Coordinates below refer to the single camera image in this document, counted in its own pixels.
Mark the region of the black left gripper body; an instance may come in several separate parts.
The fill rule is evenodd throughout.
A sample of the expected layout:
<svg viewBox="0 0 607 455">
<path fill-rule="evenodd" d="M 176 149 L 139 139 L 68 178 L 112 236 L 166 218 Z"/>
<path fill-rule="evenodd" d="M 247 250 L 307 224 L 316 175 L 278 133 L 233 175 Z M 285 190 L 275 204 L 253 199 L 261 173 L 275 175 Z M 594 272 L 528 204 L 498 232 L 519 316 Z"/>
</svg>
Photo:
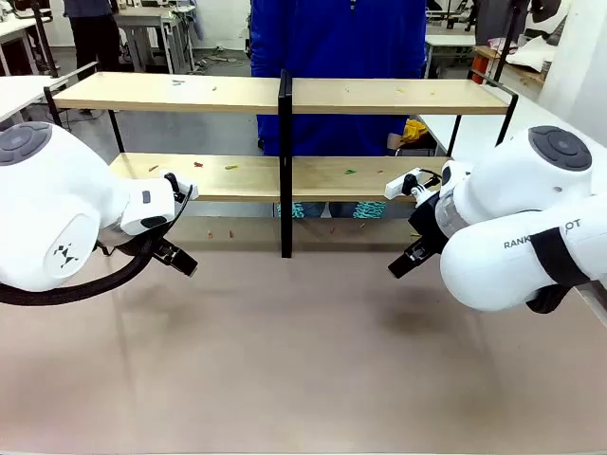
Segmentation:
<svg viewBox="0 0 607 455">
<path fill-rule="evenodd" d="M 164 237 L 156 240 L 153 247 L 153 256 L 157 260 L 173 260 L 178 252 L 178 247 Z"/>
</svg>

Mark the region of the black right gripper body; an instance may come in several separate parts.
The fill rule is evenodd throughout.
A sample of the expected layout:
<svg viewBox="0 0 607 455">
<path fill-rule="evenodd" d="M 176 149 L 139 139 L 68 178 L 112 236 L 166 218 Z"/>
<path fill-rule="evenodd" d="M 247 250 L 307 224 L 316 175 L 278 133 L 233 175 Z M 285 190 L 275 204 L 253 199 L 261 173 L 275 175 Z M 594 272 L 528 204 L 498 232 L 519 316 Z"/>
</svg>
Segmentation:
<svg viewBox="0 0 607 455">
<path fill-rule="evenodd" d="M 423 251 L 442 251 L 448 241 L 436 221 L 435 207 L 438 201 L 439 194 L 435 193 L 416 208 L 409 218 L 409 224 L 419 235 L 414 246 Z"/>
</svg>

